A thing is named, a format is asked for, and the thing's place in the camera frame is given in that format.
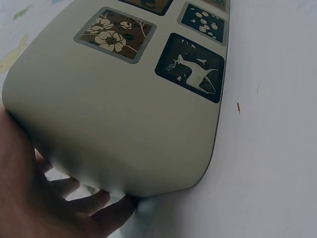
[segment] square tile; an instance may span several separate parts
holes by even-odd
[[[156,66],[158,76],[219,103],[225,61],[222,56],[172,33]]]
[[[119,0],[142,8],[159,16],[164,16],[173,0]]]
[[[228,34],[227,22],[201,7],[197,7],[189,2],[185,3],[178,18],[178,23],[221,45],[226,45]]]
[[[129,63],[137,63],[156,26],[129,14],[102,8],[74,37],[91,47]]]
[[[227,5],[229,4],[229,0],[202,0],[207,2],[220,10],[227,11]]]

